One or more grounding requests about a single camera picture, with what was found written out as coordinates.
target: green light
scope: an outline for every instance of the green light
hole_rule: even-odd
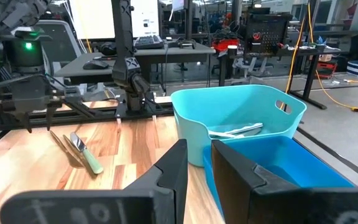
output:
[[[24,46],[27,50],[32,50],[32,44],[31,43],[25,43]]]

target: desk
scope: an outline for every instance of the desk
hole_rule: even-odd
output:
[[[114,106],[115,102],[97,102]],[[75,131],[98,157],[104,172],[91,179],[67,158],[45,128],[10,131],[0,140],[0,207],[27,190],[123,189],[140,177],[178,139],[173,116],[137,121],[52,127],[59,137]],[[185,224],[223,224],[204,170],[189,165]]]
[[[215,50],[202,44],[196,44],[196,48],[170,48],[167,51],[167,45],[164,49],[138,50],[135,57],[142,69],[144,78],[150,81],[151,65],[155,63],[184,63],[184,62],[206,62],[208,55],[214,54]],[[104,70],[84,70],[82,66],[95,57],[103,56],[102,53],[83,54],[74,59],[71,63],[55,73],[55,77],[92,77],[95,75],[108,76],[111,79],[112,69]],[[106,61],[110,66],[115,61]]]
[[[290,80],[289,94],[299,98],[300,100],[308,102],[311,105],[316,106],[316,107],[318,107],[318,108],[320,108],[322,110],[327,109],[327,107],[325,105],[322,105],[321,103],[309,98],[311,87],[312,87],[312,84],[313,84],[313,80],[314,80],[315,75],[316,75],[316,69],[317,69],[319,56],[320,55],[327,55],[327,54],[336,55],[336,54],[348,54],[348,53],[349,52],[346,52],[346,51],[343,51],[343,50],[324,49],[324,52],[318,52],[318,54],[309,54],[309,55],[312,55],[313,57],[312,57],[311,62],[310,62],[310,68],[309,68],[309,72],[308,72],[308,77],[306,78],[305,89],[303,90],[303,94],[300,94],[297,91],[291,90],[293,74],[292,74],[291,80]],[[307,56],[307,54],[299,54],[298,56]]]

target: red object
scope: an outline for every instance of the red object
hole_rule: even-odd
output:
[[[230,22],[231,22],[231,12],[226,14],[226,18],[223,22],[223,25],[228,26],[228,25],[230,25]]]
[[[351,6],[349,9],[347,9],[347,14],[349,16],[354,16],[354,14],[356,13],[356,9],[357,9],[357,3]]]
[[[256,32],[252,36],[253,36],[254,40],[259,40],[262,35],[260,34],[260,32]]]
[[[229,45],[235,45],[237,46],[239,44],[239,40],[237,39],[232,39],[232,40],[217,40],[214,41],[212,43],[212,47],[217,51],[217,52],[222,52],[224,50],[227,50],[227,47]]]
[[[331,70],[331,73],[322,74],[319,73],[320,78],[331,78],[334,72],[336,71],[337,63],[336,62],[318,62],[317,69]]]

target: wooden handle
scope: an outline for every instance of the wooden handle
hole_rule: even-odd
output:
[[[85,149],[83,151],[84,157],[86,161],[88,161],[89,166],[91,167],[94,174],[100,174],[103,172],[103,166],[99,163],[99,161],[89,152],[89,150]]]

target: pegboard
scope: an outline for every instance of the pegboard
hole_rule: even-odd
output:
[[[253,15],[247,18],[243,39],[247,54],[274,55],[277,44],[285,44],[288,15]]]

